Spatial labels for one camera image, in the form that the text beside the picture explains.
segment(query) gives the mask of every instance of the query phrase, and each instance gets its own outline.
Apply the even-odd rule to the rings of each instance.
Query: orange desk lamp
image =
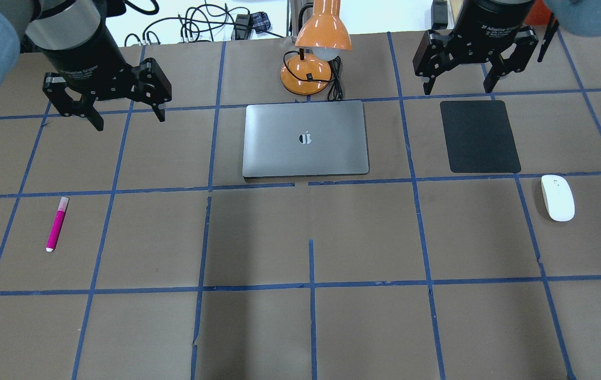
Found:
[[[332,76],[327,61],[343,50],[352,50],[350,35],[339,18],[340,12],[341,0],[315,0],[312,17],[298,32],[298,55],[289,60],[285,57],[286,63],[279,73],[288,91],[301,96],[320,92]]]

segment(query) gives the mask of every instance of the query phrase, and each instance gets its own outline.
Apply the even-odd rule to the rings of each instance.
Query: white computer mouse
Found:
[[[542,176],[542,195],[549,216],[557,222],[568,222],[575,216],[573,192],[562,176]]]

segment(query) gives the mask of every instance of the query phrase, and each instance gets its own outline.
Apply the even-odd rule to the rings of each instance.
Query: laptop lid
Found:
[[[363,175],[369,171],[361,101],[247,106],[242,175]]]

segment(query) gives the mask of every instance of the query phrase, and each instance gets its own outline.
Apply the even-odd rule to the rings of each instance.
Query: marker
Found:
[[[45,246],[45,250],[47,250],[47,252],[52,252],[54,251],[54,248],[57,247],[57,240],[59,240],[59,233],[61,233],[63,219],[64,217],[66,217],[67,206],[68,198],[61,197],[61,201],[59,202],[59,209],[57,209],[57,214],[54,217],[54,224],[52,224],[52,232],[50,232],[49,240],[47,240],[47,246]]]

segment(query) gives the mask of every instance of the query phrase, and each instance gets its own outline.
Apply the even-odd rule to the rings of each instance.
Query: red object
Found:
[[[547,8],[542,0],[537,0],[523,23],[526,25],[547,25],[551,14],[552,11]]]

